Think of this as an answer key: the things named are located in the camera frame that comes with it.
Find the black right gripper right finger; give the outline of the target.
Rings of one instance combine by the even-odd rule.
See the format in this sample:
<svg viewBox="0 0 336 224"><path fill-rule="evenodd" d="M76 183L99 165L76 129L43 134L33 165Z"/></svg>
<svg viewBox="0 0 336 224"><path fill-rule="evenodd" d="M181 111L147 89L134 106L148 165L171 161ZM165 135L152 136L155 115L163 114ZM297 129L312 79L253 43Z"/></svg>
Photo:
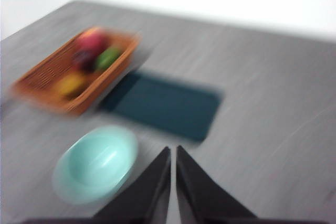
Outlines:
<svg viewBox="0 0 336 224"><path fill-rule="evenodd" d="M222 189L182 147L176 148L176 189L197 223L230 223L258 217Z"/></svg>

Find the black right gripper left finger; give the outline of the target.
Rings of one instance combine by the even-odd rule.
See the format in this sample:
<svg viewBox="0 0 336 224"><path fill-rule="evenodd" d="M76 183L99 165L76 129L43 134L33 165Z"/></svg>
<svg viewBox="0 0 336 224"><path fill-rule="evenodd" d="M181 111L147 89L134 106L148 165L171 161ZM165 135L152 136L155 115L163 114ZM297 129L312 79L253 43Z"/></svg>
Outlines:
<svg viewBox="0 0 336 224"><path fill-rule="evenodd" d="M166 223L171 188L171 150L158 156L123 192L99 210L94 223Z"/></svg>

